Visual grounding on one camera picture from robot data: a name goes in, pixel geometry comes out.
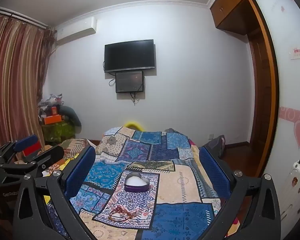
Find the purple heart-shaped tin box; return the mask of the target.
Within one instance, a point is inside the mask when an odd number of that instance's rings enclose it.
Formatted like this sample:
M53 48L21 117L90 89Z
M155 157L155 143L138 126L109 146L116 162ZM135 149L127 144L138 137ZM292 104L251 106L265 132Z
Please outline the purple heart-shaped tin box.
M150 181L138 172L132 172L125 178L124 189L127 192L142 193L149 190Z

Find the red flat box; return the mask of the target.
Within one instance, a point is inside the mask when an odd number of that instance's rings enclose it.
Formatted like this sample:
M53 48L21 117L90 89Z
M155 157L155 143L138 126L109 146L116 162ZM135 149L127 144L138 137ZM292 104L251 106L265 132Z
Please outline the red flat box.
M29 155L35 153L35 152L39 152L41 150L41 144L39 141L35 142L33 145L28 146L27 148L25 148L23 150L23 154L25 157L28 157Z

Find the green covered side table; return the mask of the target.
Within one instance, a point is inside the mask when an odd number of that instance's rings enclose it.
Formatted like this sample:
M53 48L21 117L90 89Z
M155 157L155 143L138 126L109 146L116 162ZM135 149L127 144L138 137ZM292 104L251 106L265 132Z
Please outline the green covered side table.
M43 137L47 142L60 144L64 140L75 137L75 127L72 123L61 121L54 124L43 125Z

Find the orange box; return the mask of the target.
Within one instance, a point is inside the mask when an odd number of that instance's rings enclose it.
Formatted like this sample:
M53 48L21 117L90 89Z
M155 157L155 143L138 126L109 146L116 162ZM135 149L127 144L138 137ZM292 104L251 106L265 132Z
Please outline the orange box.
M44 118L44 124L45 125L55 124L55 123L58 123L58 122L61 122L61 121L62 121L62 116L59 115L59 114L51 115L51 116L48 116L48 117Z

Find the dark bag on floor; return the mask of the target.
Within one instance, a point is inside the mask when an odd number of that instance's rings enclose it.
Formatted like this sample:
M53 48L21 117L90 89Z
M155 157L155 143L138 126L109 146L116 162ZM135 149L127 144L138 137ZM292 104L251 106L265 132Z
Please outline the dark bag on floor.
M215 139L212 139L204 147L208 150L208 152L214 157L222 158L225 149L225 137L224 135L220 135Z

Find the red striped curtain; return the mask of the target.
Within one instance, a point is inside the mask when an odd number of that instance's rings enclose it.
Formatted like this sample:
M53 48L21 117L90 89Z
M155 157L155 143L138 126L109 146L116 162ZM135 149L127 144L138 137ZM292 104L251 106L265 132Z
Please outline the red striped curtain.
M0 146L35 134L55 31L0 15Z

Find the yellow round object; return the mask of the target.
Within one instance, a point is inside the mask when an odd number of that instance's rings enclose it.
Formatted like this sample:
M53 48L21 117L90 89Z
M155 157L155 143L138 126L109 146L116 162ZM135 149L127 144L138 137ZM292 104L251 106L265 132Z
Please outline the yellow round object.
M144 128L136 121L128 121L124 124L124 126L136 131L144 131Z

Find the blue patchwork bedspread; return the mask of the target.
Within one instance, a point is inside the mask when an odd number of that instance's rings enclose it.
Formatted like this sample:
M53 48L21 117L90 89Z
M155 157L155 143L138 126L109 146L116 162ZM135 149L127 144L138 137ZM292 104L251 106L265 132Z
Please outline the blue patchwork bedspread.
M198 147L181 133L114 127L95 153L70 203L96 239L198 239L221 209ZM148 191L125 191L132 172Z

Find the white air conditioner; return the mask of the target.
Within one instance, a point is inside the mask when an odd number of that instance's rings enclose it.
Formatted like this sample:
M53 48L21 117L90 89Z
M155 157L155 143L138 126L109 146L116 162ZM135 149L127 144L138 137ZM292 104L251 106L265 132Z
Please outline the white air conditioner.
M63 45L68 42L96 34L97 20L94 17L87 17L71 23L57 31L57 44Z

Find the black wall television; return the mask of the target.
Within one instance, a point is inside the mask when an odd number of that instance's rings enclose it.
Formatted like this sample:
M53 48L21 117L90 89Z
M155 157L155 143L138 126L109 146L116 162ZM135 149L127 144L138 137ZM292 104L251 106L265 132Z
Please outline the black wall television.
M154 40L136 40L104 46L104 72L154 69Z

